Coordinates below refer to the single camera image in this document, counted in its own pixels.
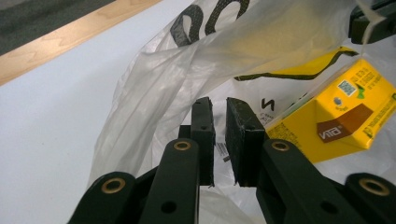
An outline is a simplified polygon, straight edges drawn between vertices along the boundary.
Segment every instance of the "yellow graphic on bag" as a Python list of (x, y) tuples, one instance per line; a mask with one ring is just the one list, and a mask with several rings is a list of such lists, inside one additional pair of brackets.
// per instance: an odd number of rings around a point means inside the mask
[(360, 59), (300, 101), (268, 124), (267, 132), (318, 162), (368, 149), (396, 109), (396, 89)]
[(262, 73), (254, 75), (246, 75), (241, 77), (235, 77), (238, 81), (247, 81), (256, 79), (259, 77), (278, 77), (278, 78), (289, 78), (289, 79), (301, 79), (310, 80), (320, 75), (326, 68), (336, 63), (341, 55), (355, 56), (358, 53), (353, 49), (340, 47), (328, 54), (316, 58), (308, 63), (300, 66), (278, 70), (272, 73)]

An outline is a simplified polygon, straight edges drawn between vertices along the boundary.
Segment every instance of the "plastic bag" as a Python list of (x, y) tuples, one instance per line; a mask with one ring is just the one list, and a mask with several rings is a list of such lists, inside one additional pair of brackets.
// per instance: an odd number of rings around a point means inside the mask
[(291, 67), (338, 48), (354, 7), (343, 0), (238, 2), (195, 1), (142, 48), (116, 90), (91, 182), (115, 170), (137, 175), (150, 145), (143, 170), (158, 164), (192, 102), (227, 79)]
[[(292, 67), (337, 49), (354, 6), (344, 0), (195, 1), (141, 49), (120, 81), (90, 182), (112, 171), (139, 176), (157, 165), (200, 96), (214, 102), (217, 133), (223, 133), (228, 96), (246, 100), (259, 114), (263, 95), (295, 102), (341, 64), (311, 81), (266, 77), (242, 84), (233, 77)], [(200, 220), (263, 223), (255, 189), (234, 186), (231, 171), (216, 151), (216, 187), (201, 188)]]

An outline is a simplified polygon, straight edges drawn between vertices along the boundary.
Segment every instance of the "wooden floorboard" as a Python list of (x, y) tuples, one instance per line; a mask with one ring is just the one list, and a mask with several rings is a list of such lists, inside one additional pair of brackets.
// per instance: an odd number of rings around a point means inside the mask
[(117, 0), (0, 56), (0, 86), (161, 0)]

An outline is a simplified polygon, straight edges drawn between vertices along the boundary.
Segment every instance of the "yellow cardboard box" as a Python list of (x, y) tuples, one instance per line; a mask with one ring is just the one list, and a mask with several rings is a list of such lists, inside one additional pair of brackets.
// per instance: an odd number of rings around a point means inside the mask
[(266, 127), (318, 162), (369, 148), (395, 109), (396, 89), (360, 59)]

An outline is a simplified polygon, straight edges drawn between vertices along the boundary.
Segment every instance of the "white table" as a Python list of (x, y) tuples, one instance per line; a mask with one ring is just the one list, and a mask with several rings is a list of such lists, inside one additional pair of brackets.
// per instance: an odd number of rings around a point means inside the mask
[(117, 81), (191, 1), (163, 0), (0, 87), (0, 223), (65, 223)]

